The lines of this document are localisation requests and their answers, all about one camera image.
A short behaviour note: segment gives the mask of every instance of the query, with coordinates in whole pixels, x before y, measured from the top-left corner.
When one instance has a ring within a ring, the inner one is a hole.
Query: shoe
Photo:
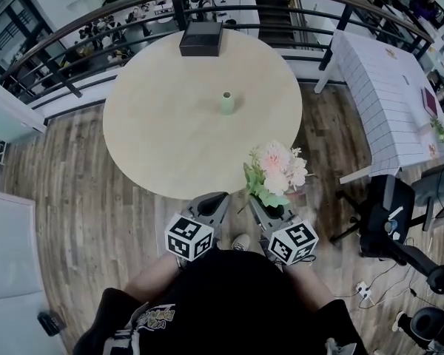
[[[398,313],[396,319],[393,322],[393,326],[391,327],[393,332],[396,333],[398,330],[399,331],[403,331],[403,329],[400,326],[398,326],[398,322],[400,321],[401,316],[404,315],[404,314],[406,314],[404,311],[401,311],[400,313]]]
[[[231,250],[248,251],[250,246],[250,237],[247,234],[240,234],[232,243]]]

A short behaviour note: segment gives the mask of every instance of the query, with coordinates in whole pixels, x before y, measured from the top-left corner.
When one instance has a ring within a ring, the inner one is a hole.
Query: table leg
[[[331,61],[324,70],[322,76],[320,77],[318,83],[316,84],[316,87],[314,87],[314,92],[321,93],[323,91],[324,87],[327,84],[327,81],[329,80],[329,76],[331,76],[334,65],[335,65],[335,54],[332,56]]]
[[[364,169],[359,169],[358,171],[352,172],[349,175],[341,177],[339,179],[340,184],[347,184],[356,179],[363,178],[364,176],[368,176],[371,172],[371,166],[365,167]]]

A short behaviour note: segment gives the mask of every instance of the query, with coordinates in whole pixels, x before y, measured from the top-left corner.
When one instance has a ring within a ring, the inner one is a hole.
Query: white power outlet
[[[371,289],[369,289],[369,286],[366,285],[364,281],[360,281],[360,283],[357,284],[357,287],[355,287],[355,290],[364,300],[371,296]]]

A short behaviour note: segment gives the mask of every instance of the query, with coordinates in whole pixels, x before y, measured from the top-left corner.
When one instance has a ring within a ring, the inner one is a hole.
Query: black t-shirt
[[[357,343],[355,354],[367,354],[344,301],[310,313],[286,275],[265,257],[214,250],[191,263],[151,305],[106,289],[94,324],[73,353],[134,354],[132,346],[139,343],[140,354],[148,348],[200,353],[211,346],[324,355],[329,338],[339,346]]]

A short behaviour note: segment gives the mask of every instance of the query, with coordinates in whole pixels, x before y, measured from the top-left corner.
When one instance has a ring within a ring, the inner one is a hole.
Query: white cube
[[[166,249],[192,262],[212,247],[214,228],[175,214],[164,231]]]
[[[272,234],[268,250],[286,265],[311,254],[319,237],[309,221],[296,223]]]

